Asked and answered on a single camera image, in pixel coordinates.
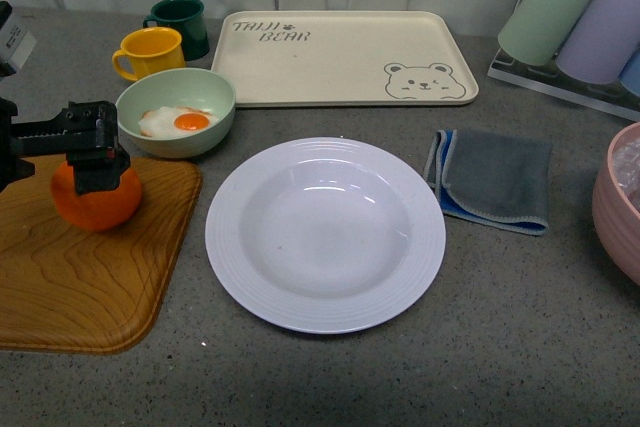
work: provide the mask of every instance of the cup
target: cup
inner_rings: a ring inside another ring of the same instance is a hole
[[[209,52],[203,11],[204,4],[200,0],[163,0],[151,8],[151,14],[142,24],[149,27],[150,22],[155,22],[180,32],[185,60],[195,60]]]
[[[622,86],[636,97],[640,97],[640,50],[627,62],[619,77]]]
[[[590,0],[522,0],[498,34],[514,59],[545,65],[557,53]]]
[[[593,0],[560,50],[558,68],[589,84],[615,82],[640,42],[640,0]]]
[[[167,27],[149,27],[130,33],[113,53],[111,62],[120,76],[134,82],[162,70],[185,67],[180,44],[180,32]],[[133,73],[122,67],[120,59],[126,57]]]

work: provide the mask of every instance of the cream tray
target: cream tray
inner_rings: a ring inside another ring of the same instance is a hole
[[[211,70],[238,107],[447,106],[478,85],[445,22],[428,12],[238,12]]]

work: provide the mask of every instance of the acrylic stand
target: acrylic stand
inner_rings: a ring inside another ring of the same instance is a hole
[[[573,79],[556,67],[555,58],[547,65],[533,67],[499,50],[487,75],[634,122],[640,121],[639,97],[618,82],[595,85]]]

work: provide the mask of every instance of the yellow mug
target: yellow mug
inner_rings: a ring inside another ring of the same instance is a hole
[[[111,62],[118,74],[135,82],[156,72],[185,67],[181,44],[180,32],[168,27],[136,30],[122,39]],[[133,73],[122,67],[122,57],[129,60]]]

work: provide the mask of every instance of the wooden cutting board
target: wooden cutting board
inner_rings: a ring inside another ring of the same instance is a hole
[[[200,193],[185,161],[132,159],[143,199],[125,224],[85,232],[49,193],[64,156],[29,159],[36,175],[0,192],[0,349],[126,350],[149,332]]]

